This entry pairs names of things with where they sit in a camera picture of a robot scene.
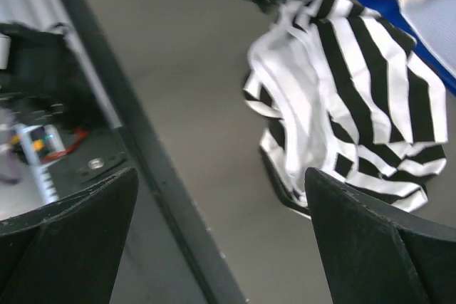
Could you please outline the black white striped tank top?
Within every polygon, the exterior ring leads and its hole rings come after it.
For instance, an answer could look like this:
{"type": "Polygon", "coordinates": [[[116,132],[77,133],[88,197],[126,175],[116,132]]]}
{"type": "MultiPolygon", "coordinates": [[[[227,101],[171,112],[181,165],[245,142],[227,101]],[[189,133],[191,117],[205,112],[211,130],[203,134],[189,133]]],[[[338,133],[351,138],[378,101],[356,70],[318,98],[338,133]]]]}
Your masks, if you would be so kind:
{"type": "Polygon", "coordinates": [[[350,0],[278,1],[243,93],[269,121],[259,147],[279,201],[308,216],[317,168],[403,211],[425,205],[447,162],[446,89],[415,40],[350,0]]]}

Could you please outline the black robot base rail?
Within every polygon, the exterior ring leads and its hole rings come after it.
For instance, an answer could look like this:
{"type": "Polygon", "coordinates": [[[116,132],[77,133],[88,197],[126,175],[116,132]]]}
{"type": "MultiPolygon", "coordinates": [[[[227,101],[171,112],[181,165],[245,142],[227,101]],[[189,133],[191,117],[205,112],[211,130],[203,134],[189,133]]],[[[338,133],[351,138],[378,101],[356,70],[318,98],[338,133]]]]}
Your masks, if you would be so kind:
{"type": "Polygon", "coordinates": [[[244,303],[86,0],[1,0],[1,220],[44,204],[15,126],[54,125],[33,148],[59,200],[122,169],[138,195],[109,303],[244,303]]]}

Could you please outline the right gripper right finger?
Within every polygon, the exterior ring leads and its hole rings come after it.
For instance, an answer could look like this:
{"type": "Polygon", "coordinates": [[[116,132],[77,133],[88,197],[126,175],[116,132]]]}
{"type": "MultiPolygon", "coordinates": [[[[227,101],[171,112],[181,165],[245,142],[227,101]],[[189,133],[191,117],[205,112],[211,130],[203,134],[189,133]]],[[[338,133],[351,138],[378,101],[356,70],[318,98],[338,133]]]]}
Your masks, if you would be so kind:
{"type": "Polygon", "coordinates": [[[454,303],[455,229],[357,191],[318,169],[306,195],[334,303],[454,303]]]}

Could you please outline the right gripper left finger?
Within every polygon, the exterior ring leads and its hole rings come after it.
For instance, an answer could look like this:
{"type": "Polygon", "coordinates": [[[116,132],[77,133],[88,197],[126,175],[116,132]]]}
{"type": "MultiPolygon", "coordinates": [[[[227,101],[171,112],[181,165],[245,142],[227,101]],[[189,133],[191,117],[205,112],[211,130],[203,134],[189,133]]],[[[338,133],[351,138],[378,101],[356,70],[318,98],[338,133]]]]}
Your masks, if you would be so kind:
{"type": "Polygon", "coordinates": [[[1,220],[1,302],[109,303],[137,195],[129,167],[1,220]]]}

